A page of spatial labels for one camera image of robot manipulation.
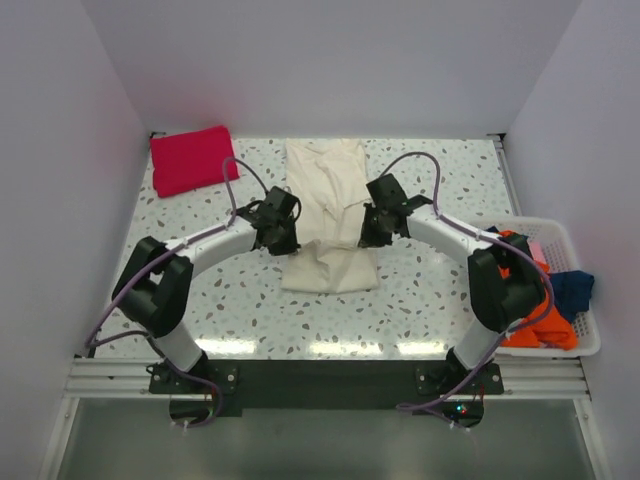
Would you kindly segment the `cream white t shirt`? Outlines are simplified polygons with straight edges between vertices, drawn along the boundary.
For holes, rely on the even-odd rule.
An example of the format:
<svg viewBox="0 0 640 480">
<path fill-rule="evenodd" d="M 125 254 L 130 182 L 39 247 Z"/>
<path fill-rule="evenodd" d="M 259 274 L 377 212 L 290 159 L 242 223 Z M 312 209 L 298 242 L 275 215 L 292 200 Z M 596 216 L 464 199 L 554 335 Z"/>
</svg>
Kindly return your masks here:
<svg viewBox="0 0 640 480">
<path fill-rule="evenodd" d="M 288 139 L 286 184 L 301 201 L 300 250 L 287 260 L 285 290 L 343 294 L 379 285 L 376 253 L 358 246 L 370 201 L 366 155 L 358 139 Z"/>
</svg>

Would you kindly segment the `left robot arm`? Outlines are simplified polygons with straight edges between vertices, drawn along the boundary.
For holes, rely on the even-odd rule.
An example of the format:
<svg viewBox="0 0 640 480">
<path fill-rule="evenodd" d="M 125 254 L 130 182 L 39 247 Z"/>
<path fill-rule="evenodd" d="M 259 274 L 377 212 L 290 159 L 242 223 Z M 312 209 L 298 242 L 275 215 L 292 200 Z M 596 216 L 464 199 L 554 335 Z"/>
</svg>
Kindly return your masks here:
<svg viewBox="0 0 640 480">
<path fill-rule="evenodd" d="M 192 281 L 217 264 L 267 250 L 273 256 L 297 252 L 296 221 L 301 201 L 273 187 L 264 199 L 237 209 L 222 225 L 172 241 L 140 240 L 112 293 L 112 304 L 141 325 L 173 368 L 173 382 L 185 392 L 206 383 L 208 357 L 184 324 Z"/>
</svg>

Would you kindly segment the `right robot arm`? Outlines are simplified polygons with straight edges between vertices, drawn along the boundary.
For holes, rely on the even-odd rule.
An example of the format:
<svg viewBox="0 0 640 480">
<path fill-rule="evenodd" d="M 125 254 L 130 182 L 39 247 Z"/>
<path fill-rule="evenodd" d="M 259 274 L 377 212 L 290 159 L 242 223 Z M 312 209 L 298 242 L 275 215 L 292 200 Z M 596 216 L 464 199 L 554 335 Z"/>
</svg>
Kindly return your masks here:
<svg viewBox="0 0 640 480">
<path fill-rule="evenodd" d="M 447 353 L 444 371 L 452 390 L 469 392 L 481 380 L 479 367 L 506 334 L 523 320 L 547 314 L 553 290 L 546 273 L 520 234 L 499 235 L 447 216 L 434 198 L 408 197 L 391 174 L 366 188 L 371 201 L 364 205 L 361 248 L 388 246 L 398 235 L 432 246 L 466 268 L 475 320 Z"/>
</svg>

